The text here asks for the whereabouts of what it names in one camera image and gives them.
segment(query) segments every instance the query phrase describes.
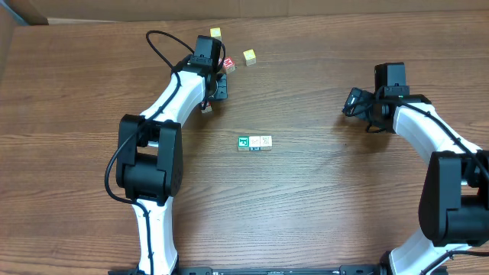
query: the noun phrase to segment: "cardboard wall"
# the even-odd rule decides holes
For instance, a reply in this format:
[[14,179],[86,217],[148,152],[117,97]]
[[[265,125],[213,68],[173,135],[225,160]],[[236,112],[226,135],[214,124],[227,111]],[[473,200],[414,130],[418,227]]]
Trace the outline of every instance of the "cardboard wall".
[[7,62],[8,49],[15,27],[18,24],[8,11],[0,5],[0,82]]
[[9,0],[28,21],[162,21],[489,9],[488,0]]

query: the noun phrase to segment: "wood grain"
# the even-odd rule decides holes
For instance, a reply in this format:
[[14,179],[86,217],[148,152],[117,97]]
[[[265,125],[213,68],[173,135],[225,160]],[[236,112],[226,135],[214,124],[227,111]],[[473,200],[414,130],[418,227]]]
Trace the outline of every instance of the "wood grain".
[[[376,64],[404,61],[413,93],[489,147],[489,11],[17,28],[0,88],[0,272],[138,262],[134,213],[102,178],[123,114],[145,110],[169,81],[144,34],[194,45],[212,26],[237,69],[229,99],[183,128],[173,209],[183,266],[375,263],[416,230],[426,166],[400,137],[365,134],[340,112],[353,86],[373,89]],[[173,63],[187,54],[153,39]],[[245,66],[251,48],[257,64]],[[245,134],[271,134],[274,149],[238,152]],[[486,274],[489,263],[460,256],[449,270]]]

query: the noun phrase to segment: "wooden block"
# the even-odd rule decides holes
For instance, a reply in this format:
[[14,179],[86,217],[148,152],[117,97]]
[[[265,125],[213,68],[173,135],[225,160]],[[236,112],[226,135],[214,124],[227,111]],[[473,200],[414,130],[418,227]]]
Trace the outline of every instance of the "wooden block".
[[224,68],[224,71],[226,73],[232,73],[236,70],[236,65],[235,65],[235,62],[231,59],[231,57],[226,57],[224,59],[224,63],[222,65],[222,68]]
[[247,50],[243,52],[246,59],[246,66],[253,65],[257,62],[257,57],[254,55],[254,50]]
[[215,39],[219,39],[222,41],[221,38],[221,28],[220,27],[214,27],[211,29],[211,37],[214,37]]
[[260,149],[261,150],[272,150],[272,136],[261,136],[260,137]]
[[272,150],[272,136],[238,137],[238,150]]
[[[204,102],[200,102],[200,107],[204,107]],[[207,102],[207,106],[204,110],[202,110],[202,108],[200,109],[200,111],[205,114],[207,112],[212,112],[212,107],[211,107],[211,102]]]
[[238,137],[238,150],[250,150],[250,137]]
[[260,137],[250,137],[250,150],[260,150]]

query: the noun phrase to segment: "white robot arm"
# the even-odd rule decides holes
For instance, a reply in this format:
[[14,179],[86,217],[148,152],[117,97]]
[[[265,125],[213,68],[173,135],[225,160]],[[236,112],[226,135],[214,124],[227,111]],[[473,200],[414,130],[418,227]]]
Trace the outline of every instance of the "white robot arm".
[[[117,156],[116,179],[126,197],[136,202],[138,273],[171,275],[176,268],[172,205],[183,174],[181,127],[201,102],[227,98],[226,75],[218,73],[221,46],[216,39],[199,36],[195,53],[173,69],[160,98],[140,115],[125,115],[119,125],[123,150]],[[157,147],[158,155],[137,152],[145,146]]]
[[[466,141],[450,128],[435,112],[435,107],[426,103],[413,103],[413,106],[438,118],[447,128],[461,139],[472,153],[477,153],[480,147]],[[401,106],[396,109],[393,118],[393,130],[409,142],[426,164],[429,163],[432,152],[452,151],[463,154],[459,146],[431,119],[425,115]],[[466,251],[468,244],[447,244],[435,247],[419,228],[402,246],[395,248],[389,255],[390,268],[393,275],[418,275],[432,263],[436,262],[446,251]],[[432,270],[442,265],[448,258],[436,264]]]
[[[447,255],[489,239],[487,177],[482,173],[489,153],[450,128],[424,96],[410,95],[403,63],[376,66],[375,82],[374,94],[353,88],[343,112],[369,121],[367,131],[374,125],[380,128],[375,132],[403,137],[429,165],[419,204],[420,228],[381,262],[393,275],[431,274]],[[462,196],[462,184],[480,187],[481,194]]]

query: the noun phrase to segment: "black cable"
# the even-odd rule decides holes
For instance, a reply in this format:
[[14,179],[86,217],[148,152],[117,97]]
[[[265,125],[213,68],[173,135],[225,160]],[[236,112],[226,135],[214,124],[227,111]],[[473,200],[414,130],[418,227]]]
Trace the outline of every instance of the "black cable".
[[221,63],[219,64],[219,67],[217,69],[217,72],[215,73],[219,73],[222,69],[222,66],[224,65],[224,59],[226,58],[226,47],[224,46],[224,43],[222,43],[221,41],[219,41],[219,43],[221,44],[221,47],[222,47],[222,59],[221,59]]
[[[489,182],[489,172],[485,169],[484,165],[475,157],[474,153],[472,153],[465,145],[463,145],[463,143],[461,142],[460,138],[459,137],[456,137],[452,133],[452,131],[450,131],[450,129],[448,129],[446,127],[446,125],[443,122],[441,122],[439,119],[437,119],[434,116],[432,116],[430,112],[425,112],[424,110],[422,110],[420,108],[417,108],[415,106],[412,106],[411,104],[408,104],[408,103],[405,103],[405,102],[401,102],[401,101],[389,100],[389,99],[372,99],[372,100],[361,101],[361,102],[356,102],[354,104],[351,104],[350,106],[346,107],[346,109],[344,110],[344,113],[345,113],[345,115],[347,117],[358,115],[358,114],[360,114],[362,112],[365,112],[366,114],[368,114],[367,111],[370,111],[374,107],[374,103],[393,104],[393,105],[396,105],[396,106],[404,106],[404,107],[410,108],[410,109],[412,109],[414,111],[417,111],[417,112],[425,115],[426,117],[430,118],[432,121],[434,121],[449,136],[450,139],[453,140],[453,142],[460,149],[462,149],[474,161],[475,165],[481,171],[481,175],[484,177],[485,180],[487,180]],[[348,111],[350,109],[355,108],[358,105],[368,105],[368,108],[366,108],[365,110],[362,110],[360,112],[356,112],[356,113],[353,113],[353,114],[350,114],[349,115],[348,114]]]
[[365,128],[365,131],[369,134],[378,134],[378,133],[381,133],[383,131],[386,131],[387,129],[386,128],[380,128],[378,130],[373,130],[373,131],[370,131],[370,128],[372,127],[372,123],[369,123],[368,126]]
[[107,164],[107,168],[105,169],[104,184],[105,184],[105,191],[108,193],[108,195],[111,198],[113,198],[114,200],[116,200],[118,202],[123,202],[123,203],[127,203],[127,204],[136,205],[136,206],[138,206],[143,211],[143,216],[144,216],[144,219],[146,221],[147,251],[148,251],[148,257],[150,259],[150,269],[151,269],[150,275],[153,275],[154,274],[154,259],[153,259],[153,249],[151,248],[151,230],[150,230],[149,211],[144,207],[144,205],[140,204],[139,202],[137,202],[135,200],[133,201],[133,200],[130,200],[130,199],[123,199],[121,197],[116,196],[111,191],[110,185],[108,184],[108,179],[110,177],[110,171],[112,170],[112,167],[114,166],[115,160],[117,160],[117,156],[121,153],[121,150],[124,148],[124,146],[132,138],[137,138],[137,135],[139,134],[139,132],[141,131],[141,129],[144,128],[144,126],[146,126],[147,123],[149,123],[150,121],[153,121],[168,106],[168,104],[170,104],[171,100],[175,97],[176,93],[178,92],[178,90],[179,90],[179,88],[181,86],[180,76],[179,76],[178,72],[174,71],[174,68],[173,68],[173,65],[171,64],[171,62],[153,45],[153,43],[151,42],[151,40],[149,38],[149,35],[150,34],[162,34],[162,35],[166,35],[168,37],[171,37],[174,40],[180,42],[183,46],[185,46],[187,49],[189,49],[192,53],[194,53],[194,51],[192,50],[191,47],[189,47],[189,45],[185,44],[180,39],[174,37],[171,34],[165,33],[163,31],[148,31],[146,33],[146,41],[149,43],[150,47],[154,50],[154,52],[159,57],[161,57],[161,59],[163,59],[165,61],[165,63],[171,69],[171,73],[174,73],[175,74],[175,77],[176,77],[176,87],[175,87],[174,91],[172,92],[172,94],[170,95],[170,97],[165,101],[165,103],[162,104],[162,106],[160,106],[158,108],[158,110],[154,114],[152,114],[149,118],[146,118],[146,120],[141,125],[138,126],[138,128],[136,129],[136,131],[133,134],[131,134],[121,144],[121,146],[119,146],[119,148],[114,152],[114,154],[112,155],[112,158],[110,159],[110,161]]
[[443,263],[443,261],[446,260],[447,258],[453,258],[454,255],[469,255],[469,256],[476,256],[476,257],[489,257],[489,252],[446,251],[445,254],[443,254],[441,257],[436,259],[436,261],[431,263],[427,268],[422,270],[419,275],[427,275],[429,271],[435,269],[437,266],[439,266],[441,263]]

